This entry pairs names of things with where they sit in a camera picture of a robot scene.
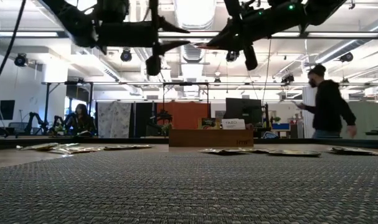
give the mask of beard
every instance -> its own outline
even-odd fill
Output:
[[[316,84],[313,80],[309,81],[309,85],[312,87],[312,88],[316,88]]]

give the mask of black cable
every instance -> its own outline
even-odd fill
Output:
[[[253,91],[254,91],[254,93],[255,93],[255,96],[257,97],[257,100],[259,100],[259,99],[258,99],[258,95],[257,95],[257,91],[255,90],[255,86],[253,85],[253,81],[252,81],[251,74],[250,74],[250,72],[248,72],[248,70],[247,70],[247,75],[248,75],[248,77],[250,78],[251,85],[252,85],[252,89],[253,89]]]
[[[272,40],[270,39],[270,41],[269,41],[269,54],[268,54],[268,67],[266,68],[266,80],[265,80],[265,86],[263,87],[262,105],[264,105],[263,100],[265,99],[266,84],[268,83],[269,63],[270,63],[270,48],[271,47],[272,47]]]
[[[4,66],[6,65],[6,62],[9,59],[10,53],[12,51],[14,40],[16,39],[17,31],[19,30],[20,21],[21,21],[21,17],[22,17],[22,12],[24,12],[24,8],[26,6],[26,2],[27,2],[27,0],[22,0],[22,2],[21,2],[21,7],[20,7],[19,15],[17,16],[16,25],[14,26],[14,30],[13,30],[13,35],[12,35],[12,38],[10,40],[9,46],[7,47],[7,50],[6,50],[6,53],[4,55],[2,64],[0,66],[0,77],[1,77],[1,74],[3,72]]]

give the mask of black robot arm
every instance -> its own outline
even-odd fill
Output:
[[[346,0],[309,0],[305,4],[310,25],[318,26],[326,22]]]
[[[318,26],[333,15],[346,0],[268,0],[271,8],[254,9],[239,0],[224,0],[227,12],[231,16],[224,29],[206,44],[197,44],[202,49],[227,50],[227,61],[238,58],[243,50],[248,70],[256,69],[257,58],[253,50],[253,42],[263,38],[271,38],[273,34],[299,26],[304,33],[309,25]]]
[[[80,11],[64,0],[39,0],[60,21],[66,34],[80,47],[97,47],[104,54],[106,47],[151,47],[153,56],[147,61],[148,75],[158,75],[161,59],[168,50],[188,44],[177,40],[160,43],[158,30],[189,33],[167,22],[158,15],[158,0],[149,0],[151,21],[124,22],[129,0],[97,0],[97,3]]]
[[[58,125],[63,126],[64,125],[64,120],[63,120],[62,117],[55,115],[54,116],[53,125],[52,125],[53,130],[55,130]]]
[[[63,125],[66,130],[69,130],[72,126],[76,125],[76,123],[77,123],[77,115],[75,113],[70,113],[65,118],[65,122]]]
[[[35,112],[30,112],[30,113],[29,113],[28,124],[27,124],[26,128],[24,129],[25,133],[26,133],[26,134],[30,134],[30,133],[31,133],[32,122],[33,122],[34,118],[37,119],[38,124],[40,125],[40,128],[42,129],[42,134],[46,134],[48,123],[47,123],[47,122],[44,122],[44,121],[40,118],[39,114],[37,114],[37,113],[35,113]]]

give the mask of patterned curtain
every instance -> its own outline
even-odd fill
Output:
[[[97,104],[99,138],[129,138],[131,103]]]
[[[302,95],[303,95],[303,103],[308,106],[314,106],[316,92],[318,91],[317,88],[311,88],[310,86],[303,87]],[[303,115],[303,126],[304,126],[304,137],[305,138],[312,138],[314,133],[313,128],[313,113],[310,113],[306,110],[302,112]]]

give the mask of black beanie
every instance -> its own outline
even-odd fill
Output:
[[[322,66],[321,64],[317,64],[312,68],[308,74],[314,73],[317,74],[320,77],[324,77],[324,73],[326,72],[326,67]]]

